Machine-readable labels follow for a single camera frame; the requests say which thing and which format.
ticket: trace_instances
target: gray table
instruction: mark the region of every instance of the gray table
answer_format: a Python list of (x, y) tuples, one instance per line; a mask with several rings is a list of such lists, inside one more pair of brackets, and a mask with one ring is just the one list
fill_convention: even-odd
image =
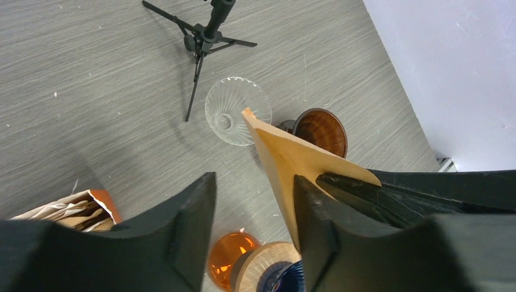
[[(206, 24), (211, 10), (197, 0), (153, 4), (192, 23)], [(1, 5), (2, 218), (69, 195), (76, 182), (109, 190), (130, 218), (216, 171), (214, 240), (240, 228), (289, 240), (255, 149), (224, 143), (204, 116), (210, 87), (235, 75), (267, 92), (274, 123), (331, 110), (348, 158), (364, 167), (438, 167), (360, 0), (237, 1), (221, 29), (259, 45), (207, 57), (189, 123), (193, 58), (181, 31), (139, 1)]]

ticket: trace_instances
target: tan paper sheet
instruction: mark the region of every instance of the tan paper sheet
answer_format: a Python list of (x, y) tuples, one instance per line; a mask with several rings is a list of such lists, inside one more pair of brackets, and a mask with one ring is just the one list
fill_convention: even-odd
[(325, 172), (359, 179), (378, 186), (381, 185), (380, 180), (369, 170), (257, 120), (249, 115), (249, 112), (251, 111), (244, 110), (242, 115), (253, 137), (254, 145), (296, 249), (299, 250), (293, 198), (293, 178), (295, 175), (306, 177), (314, 185), (316, 185), (315, 179), (317, 176)]

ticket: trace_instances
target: ribbed glass bowl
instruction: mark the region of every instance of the ribbed glass bowl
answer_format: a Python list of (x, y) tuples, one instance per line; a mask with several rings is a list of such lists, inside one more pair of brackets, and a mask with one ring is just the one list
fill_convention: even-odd
[(220, 139), (246, 146), (254, 143), (242, 117), (247, 107), (257, 119), (271, 123), (273, 110), (262, 88), (245, 78), (228, 77), (210, 89), (204, 110), (209, 126)]

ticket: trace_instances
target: white speck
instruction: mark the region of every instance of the white speck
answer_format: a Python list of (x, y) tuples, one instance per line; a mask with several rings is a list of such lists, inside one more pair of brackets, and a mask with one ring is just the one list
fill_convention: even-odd
[(77, 188), (77, 183), (79, 182), (79, 178), (75, 180), (74, 188), (72, 189), (72, 195), (75, 193), (75, 189)]

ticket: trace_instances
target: black tripod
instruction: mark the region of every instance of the black tripod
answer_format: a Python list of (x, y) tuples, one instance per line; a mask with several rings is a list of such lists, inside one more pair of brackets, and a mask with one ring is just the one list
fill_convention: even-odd
[[(188, 106), (188, 112), (186, 113), (186, 122), (188, 122), (188, 119), (190, 118), (190, 112), (192, 111), (195, 90), (197, 89), (197, 82), (199, 81), (199, 75), (201, 74), (204, 57), (218, 50), (231, 47), (234, 44), (239, 44), (246, 47), (256, 47), (258, 45), (257, 43), (236, 40), (234, 38), (225, 38), (222, 36), (222, 33), (218, 31), (220, 25), (228, 17), (229, 12), (235, 4), (235, 1), (236, 0), (211, 0), (211, 6), (213, 6), (213, 10), (211, 11), (211, 18), (206, 27), (202, 26), (201, 24), (192, 26), (189, 23), (186, 23), (179, 18), (157, 8), (149, 2), (142, 1), (146, 8), (177, 24), (184, 34), (184, 46), (186, 47), (186, 50), (189, 52), (195, 52), (195, 77), (193, 78), (193, 91), (192, 97), (190, 98), (190, 105)], [(226, 44), (212, 49), (212, 46), (217, 43)]]

